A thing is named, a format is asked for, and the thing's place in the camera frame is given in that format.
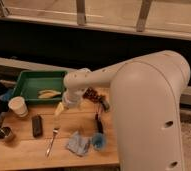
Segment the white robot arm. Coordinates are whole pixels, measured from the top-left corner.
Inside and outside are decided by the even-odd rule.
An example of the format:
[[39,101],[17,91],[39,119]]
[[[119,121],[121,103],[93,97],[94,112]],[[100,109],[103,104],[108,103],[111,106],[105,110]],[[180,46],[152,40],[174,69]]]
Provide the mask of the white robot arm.
[[63,104],[75,107],[88,87],[107,87],[121,171],[185,171],[180,97],[190,80],[187,60],[160,51],[96,71],[64,77]]

